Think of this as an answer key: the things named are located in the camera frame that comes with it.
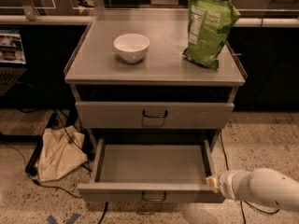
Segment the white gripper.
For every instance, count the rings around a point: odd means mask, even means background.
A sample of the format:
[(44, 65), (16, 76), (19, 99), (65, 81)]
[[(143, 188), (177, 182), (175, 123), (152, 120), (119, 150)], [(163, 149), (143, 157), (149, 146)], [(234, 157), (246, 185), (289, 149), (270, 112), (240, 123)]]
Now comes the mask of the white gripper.
[(239, 201), (239, 198), (235, 195), (234, 186), (237, 184), (237, 179), (244, 177), (246, 173), (242, 170), (225, 171), (219, 179), (216, 176), (207, 177), (206, 184), (214, 193), (221, 191), (225, 199)]

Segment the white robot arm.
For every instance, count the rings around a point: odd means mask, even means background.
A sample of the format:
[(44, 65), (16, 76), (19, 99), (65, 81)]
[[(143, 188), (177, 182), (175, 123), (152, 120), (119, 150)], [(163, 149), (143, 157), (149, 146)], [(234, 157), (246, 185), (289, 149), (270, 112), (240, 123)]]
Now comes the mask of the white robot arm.
[(225, 199), (299, 211), (299, 182), (276, 170), (231, 170), (206, 178), (207, 186)]

